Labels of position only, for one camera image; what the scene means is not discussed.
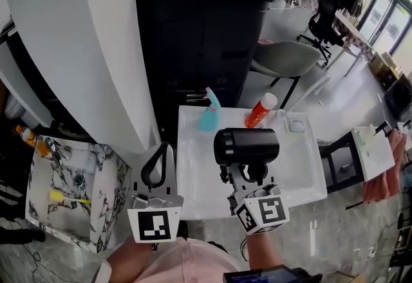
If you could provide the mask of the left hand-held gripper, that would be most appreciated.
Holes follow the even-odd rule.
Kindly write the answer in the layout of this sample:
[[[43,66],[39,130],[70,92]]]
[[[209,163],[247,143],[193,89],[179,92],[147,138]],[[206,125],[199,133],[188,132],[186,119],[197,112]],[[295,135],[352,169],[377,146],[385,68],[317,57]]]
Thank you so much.
[[[159,143],[145,151],[133,167],[133,178],[137,182],[133,183],[127,214],[135,242],[175,241],[182,214],[183,197],[178,195],[175,185],[173,148],[168,143]],[[162,185],[152,189],[144,185],[163,182],[173,185]]]

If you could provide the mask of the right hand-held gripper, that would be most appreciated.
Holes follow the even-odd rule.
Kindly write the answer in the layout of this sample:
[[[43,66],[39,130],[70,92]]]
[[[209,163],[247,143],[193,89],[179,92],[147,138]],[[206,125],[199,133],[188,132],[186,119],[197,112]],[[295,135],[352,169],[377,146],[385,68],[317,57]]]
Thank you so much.
[[[266,164],[220,165],[220,178],[234,189],[228,197],[231,215],[247,235],[269,232],[289,222],[286,198]]]

